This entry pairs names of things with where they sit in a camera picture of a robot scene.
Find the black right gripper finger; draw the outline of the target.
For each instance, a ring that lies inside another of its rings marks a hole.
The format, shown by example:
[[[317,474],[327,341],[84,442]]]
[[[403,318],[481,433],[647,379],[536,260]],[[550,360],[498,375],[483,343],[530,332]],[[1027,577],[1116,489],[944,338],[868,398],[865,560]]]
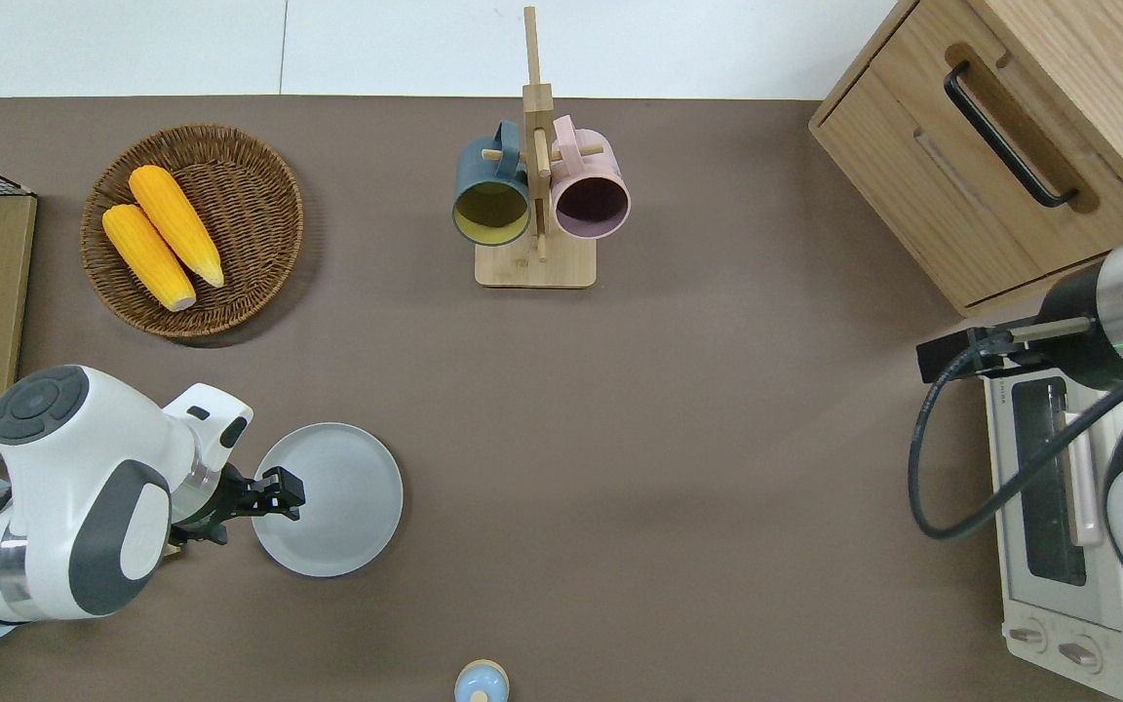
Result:
[[[973,326],[971,348],[971,373],[985,376],[1004,368],[1004,359],[1015,350],[1015,341],[1012,341],[1012,334],[999,326]]]
[[[970,329],[948,332],[944,336],[917,343],[917,372],[922,383],[935,382],[955,357],[973,345]]]

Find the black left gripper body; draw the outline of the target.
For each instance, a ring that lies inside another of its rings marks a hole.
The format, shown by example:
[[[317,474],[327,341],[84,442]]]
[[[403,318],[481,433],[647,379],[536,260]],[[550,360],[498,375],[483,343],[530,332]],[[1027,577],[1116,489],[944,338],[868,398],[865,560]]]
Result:
[[[262,516],[259,502],[270,490],[261,480],[245,477],[232,463],[226,463],[219,472],[213,496],[197,510],[195,516],[170,525],[170,546],[183,547],[191,541],[213,543],[223,546],[230,541],[223,523],[237,516]]]

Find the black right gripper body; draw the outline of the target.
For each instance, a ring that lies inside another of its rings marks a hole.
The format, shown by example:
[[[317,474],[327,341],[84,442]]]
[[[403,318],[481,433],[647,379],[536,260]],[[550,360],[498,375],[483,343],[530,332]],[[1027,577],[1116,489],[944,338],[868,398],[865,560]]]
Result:
[[[1079,385],[1110,391],[1123,381],[1123,357],[1111,345],[1098,316],[1098,275],[1101,266],[1092,265],[1066,275],[1049,289],[1034,323],[1086,317],[1092,326],[1084,332],[1039,339],[1034,350]]]

